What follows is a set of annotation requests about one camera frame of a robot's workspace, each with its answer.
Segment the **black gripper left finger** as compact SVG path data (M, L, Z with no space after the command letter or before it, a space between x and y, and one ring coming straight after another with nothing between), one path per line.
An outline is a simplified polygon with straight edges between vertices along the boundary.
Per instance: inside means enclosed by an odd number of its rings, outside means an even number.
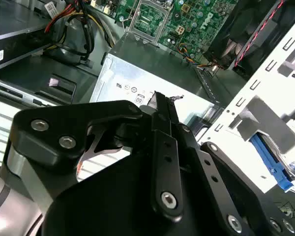
M146 108L119 100L22 110L12 122L7 168L46 212L70 187L142 155L151 161L153 210L179 221L182 189L170 100L156 92Z

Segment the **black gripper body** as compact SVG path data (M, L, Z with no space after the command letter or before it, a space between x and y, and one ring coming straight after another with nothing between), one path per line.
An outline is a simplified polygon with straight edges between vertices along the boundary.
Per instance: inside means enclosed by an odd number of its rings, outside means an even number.
M50 206L45 236L232 236L215 214L198 174L180 169L182 219L173 223L151 206L151 161L126 157L62 192Z

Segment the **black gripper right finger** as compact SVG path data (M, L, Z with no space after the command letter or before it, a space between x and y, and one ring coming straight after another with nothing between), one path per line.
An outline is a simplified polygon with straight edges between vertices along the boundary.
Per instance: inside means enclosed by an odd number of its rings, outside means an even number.
M199 145L178 121L175 100L170 118L177 140L183 217L174 236L295 236L284 213L214 143Z

